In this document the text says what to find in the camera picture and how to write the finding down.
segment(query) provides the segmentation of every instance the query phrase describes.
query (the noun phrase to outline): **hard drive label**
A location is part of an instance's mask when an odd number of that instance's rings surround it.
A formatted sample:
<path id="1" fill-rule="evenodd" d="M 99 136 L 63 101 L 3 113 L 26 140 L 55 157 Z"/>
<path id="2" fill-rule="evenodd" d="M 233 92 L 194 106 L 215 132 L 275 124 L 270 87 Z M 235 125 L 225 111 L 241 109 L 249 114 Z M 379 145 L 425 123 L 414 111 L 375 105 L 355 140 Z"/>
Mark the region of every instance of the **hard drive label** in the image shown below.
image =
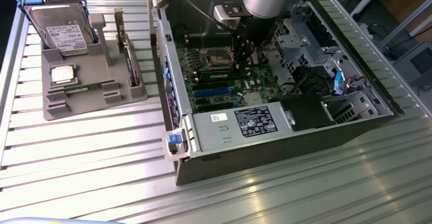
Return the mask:
<path id="1" fill-rule="evenodd" d="M 59 52 L 86 49 L 79 25 L 46 27 L 46 30 Z"/>
<path id="2" fill-rule="evenodd" d="M 253 137 L 277 131 L 266 106 L 234 111 L 241 134 Z"/>

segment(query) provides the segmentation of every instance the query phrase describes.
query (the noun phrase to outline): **hard drive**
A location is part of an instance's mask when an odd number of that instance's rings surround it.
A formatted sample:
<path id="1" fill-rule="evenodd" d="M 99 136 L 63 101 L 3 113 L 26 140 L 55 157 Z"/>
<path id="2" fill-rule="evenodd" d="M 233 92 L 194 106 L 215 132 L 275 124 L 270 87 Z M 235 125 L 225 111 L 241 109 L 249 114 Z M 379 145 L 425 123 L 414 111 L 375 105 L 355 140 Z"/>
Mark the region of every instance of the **hard drive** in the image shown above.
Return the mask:
<path id="1" fill-rule="evenodd" d="M 25 0 L 22 7 L 45 49 L 58 49 L 62 56 L 87 53 L 95 43 L 82 0 Z"/>

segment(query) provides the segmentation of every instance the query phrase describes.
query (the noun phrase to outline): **motherboard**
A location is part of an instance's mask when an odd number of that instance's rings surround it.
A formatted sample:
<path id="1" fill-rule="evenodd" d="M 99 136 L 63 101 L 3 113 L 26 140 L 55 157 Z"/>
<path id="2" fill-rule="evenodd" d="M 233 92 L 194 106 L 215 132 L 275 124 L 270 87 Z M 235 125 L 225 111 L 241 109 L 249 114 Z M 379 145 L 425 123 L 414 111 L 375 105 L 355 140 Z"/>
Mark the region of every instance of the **motherboard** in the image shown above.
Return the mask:
<path id="1" fill-rule="evenodd" d="M 266 103 L 278 86 L 266 63 L 231 69 L 229 47 L 177 47 L 181 72 L 194 113 Z"/>

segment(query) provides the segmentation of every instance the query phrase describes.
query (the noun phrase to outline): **aluminum workbench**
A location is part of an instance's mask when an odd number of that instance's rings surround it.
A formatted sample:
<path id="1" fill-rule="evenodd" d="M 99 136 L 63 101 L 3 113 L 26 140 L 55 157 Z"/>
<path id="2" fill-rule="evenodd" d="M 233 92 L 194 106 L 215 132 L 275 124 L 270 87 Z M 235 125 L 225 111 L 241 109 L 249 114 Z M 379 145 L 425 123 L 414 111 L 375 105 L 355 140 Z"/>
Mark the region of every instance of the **aluminum workbench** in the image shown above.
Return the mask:
<path id="1" fill-rule="evenodd" d="M 39 39 L 15 13 L 0 74 L 0 220 L 123 223 L 432 221 L 430 113 L 334 0 L 318 0 L 406 114 L 342 147 L 175 187 L 149 50 L 146 0 L 87 0 L 114 38 L 123 8 L 149 99 L 42 119 Z"/>

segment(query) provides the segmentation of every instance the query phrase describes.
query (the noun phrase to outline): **barcode sticker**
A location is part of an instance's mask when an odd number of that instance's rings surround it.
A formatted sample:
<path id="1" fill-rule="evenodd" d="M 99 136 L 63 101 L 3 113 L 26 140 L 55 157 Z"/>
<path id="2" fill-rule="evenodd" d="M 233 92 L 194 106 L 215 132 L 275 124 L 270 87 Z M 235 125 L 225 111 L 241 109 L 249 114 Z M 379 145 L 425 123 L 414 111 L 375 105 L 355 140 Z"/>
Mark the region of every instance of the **barcode sticker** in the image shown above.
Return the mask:
<path id="1" fill-rule="evenodd" d="M 59 52 L 86 49 L 79 25 L 46 27 L 46 30 Z"/>
<path id="2" fill-rule="evenodd" d="M 210 120 L 211 120 L 211 122 L 227 120 L 226 114 L 225 113 L 211 114 L 210 115 Z"/>

